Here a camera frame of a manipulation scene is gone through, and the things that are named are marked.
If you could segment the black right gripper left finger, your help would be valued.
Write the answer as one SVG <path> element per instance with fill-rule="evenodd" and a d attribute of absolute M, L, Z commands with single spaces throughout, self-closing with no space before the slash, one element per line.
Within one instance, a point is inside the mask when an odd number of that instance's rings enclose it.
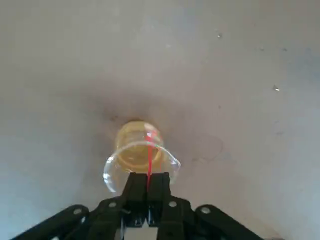
<path fill-rule="evenodd" d="M 102 200 L 90 211 L 71 205 L 16 240 L 122 240 L 127 227 L 140 228 L 147 216 L 147 175 L 130 173 L 120 196 Z"/>

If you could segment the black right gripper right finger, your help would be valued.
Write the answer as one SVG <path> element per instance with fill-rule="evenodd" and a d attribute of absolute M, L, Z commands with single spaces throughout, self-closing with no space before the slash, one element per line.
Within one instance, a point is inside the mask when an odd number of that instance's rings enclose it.
<path fill-rule="evenodd" d="M 260 240 L 253 231 L 211 204 L 192 209 L 188 200 L 171 194 L 167 172 L 153 173 L 147 191 L 149 226 L 158 240 Z"/>

